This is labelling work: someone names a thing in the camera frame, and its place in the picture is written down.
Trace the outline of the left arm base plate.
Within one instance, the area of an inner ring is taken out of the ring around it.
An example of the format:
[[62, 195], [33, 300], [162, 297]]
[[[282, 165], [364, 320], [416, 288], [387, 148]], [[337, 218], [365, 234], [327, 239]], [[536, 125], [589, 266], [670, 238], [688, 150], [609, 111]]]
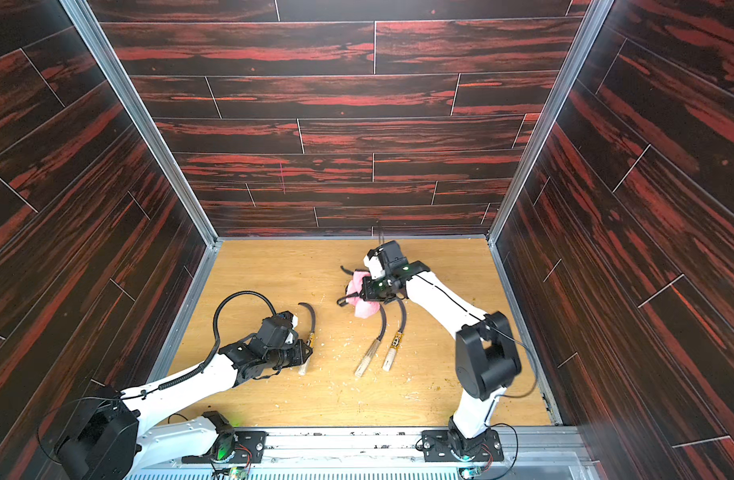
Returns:
[[210, 449], [198, 456], [184, 456], [183, 464], [254, 465], [262, 461], [268, 433], [263, 430], [236, 429], [232, 435], [220, 434]]

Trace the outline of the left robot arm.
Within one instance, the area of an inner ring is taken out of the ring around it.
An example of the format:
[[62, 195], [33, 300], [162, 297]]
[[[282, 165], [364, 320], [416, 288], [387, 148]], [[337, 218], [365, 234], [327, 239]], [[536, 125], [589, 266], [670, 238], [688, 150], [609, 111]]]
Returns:
[[121, 392], [101, 390], [77, 408], [54, 455], [71, 479], [124, 479], [180, 457], [230, 456], [234, 429], [221, 414], [208, 411], [179, 423], [167, 418], [266, 370], [304, 364], [312, 349], [300, 339], [297, 323], [283, 311], [264, 319], [258, 332], [219, 348], [206, 366]]

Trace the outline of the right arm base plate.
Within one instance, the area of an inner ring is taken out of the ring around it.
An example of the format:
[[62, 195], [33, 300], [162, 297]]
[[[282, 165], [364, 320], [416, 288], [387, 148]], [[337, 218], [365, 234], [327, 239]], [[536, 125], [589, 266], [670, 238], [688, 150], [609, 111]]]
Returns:
[[467, 439], [457, 430], [431, 429], [421, 432], [415, 448], [426, 462], [501, 462], [502, 443], [493, 429]]

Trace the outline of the small sickle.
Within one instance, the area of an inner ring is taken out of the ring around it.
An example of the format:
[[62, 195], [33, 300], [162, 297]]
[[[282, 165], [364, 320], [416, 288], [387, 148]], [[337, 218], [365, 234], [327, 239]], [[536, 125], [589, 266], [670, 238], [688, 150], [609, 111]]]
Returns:
[[316, 313], [315, 313], [313, 306], [310, 305], [309, 303], [299, 302], [298, 305], [305, 308], [308, 311], [309, 316], [310, 316], [309, 334], [305, 342], [306, 347], [303, 350], [304, 362], [301, 364], [301, 366], [299, 367], [299, 371], [298, 371], [298, 373], [301, 376], [304, 376], [307, 373], [308, 366], [310, 363], [310, 358], [313, 354], [313, 343], [315, 341], [315, 336], [316, 336]]
[[401, 319], [400, 319], [399, 327], [390, 343], [388, 352], [386, 354], [386, 357], [385, 357], [385, 360], [382, 366], [382, 369], [386, 372], [392, 369], [392, 366], [395, 362], [399, 347], [404, 337], [404, 333], [405, 333], [405, 329], [407, 325], [407, 309], [404, 305], [404, 301], [399, 299], [398, 305], [400, 309]]
[[387, 315], [382, 305], [379, 306], [378, 312], [380, 314], [380, 319], [381, 319], [381, 329], [380, 329], [379, 334], [372, 341], [371, 345], [365, 352], [357, 368], [355, 369], [354, 375], [356, 378], [361, 378], [365, 374], [365, 372], [368, 370], [370, 363], [372, 362], [372, 359], [376, 355], [381, 345], [381, 342], [385, 336], [385, 332], [387, 329]]

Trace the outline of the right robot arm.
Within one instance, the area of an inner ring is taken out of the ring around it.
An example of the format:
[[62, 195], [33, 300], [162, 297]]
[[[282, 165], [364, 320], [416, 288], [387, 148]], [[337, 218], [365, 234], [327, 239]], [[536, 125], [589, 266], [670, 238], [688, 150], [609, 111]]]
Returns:
[[337, 303], [351, 304], [365, 317], [384, 304], [409, 300], [437, 320], [455, 341], [455, 373], [463, 389], [448, 422], [446, 448], [462, 461], [481, 453], [499, 461], [502, 450], [490, 420], [522, 372], [507, 317], [464, 300], [423, 262], [408, 261], [395, 241], [369, 250], [363, 263], [362, 269], [342, 269], [350, 280]]

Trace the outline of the pink rag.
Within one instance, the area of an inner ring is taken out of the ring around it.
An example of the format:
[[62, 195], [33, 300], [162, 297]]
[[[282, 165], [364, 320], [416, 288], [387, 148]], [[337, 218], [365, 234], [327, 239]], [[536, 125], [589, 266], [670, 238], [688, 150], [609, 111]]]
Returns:
[[369, 318], [377, 313], [379, 303], [364, 298], [363, 283], [365, 280], [372, 279], [370, 272], [363, 269], [349, 270], [343, 266], [341, 266], [341, 270], [349, 277], [349, 282], [345, 287], [345, 294], [336, 301], [337, 305], [340, 307], [352, 305], [355, 316], [361, 319]]

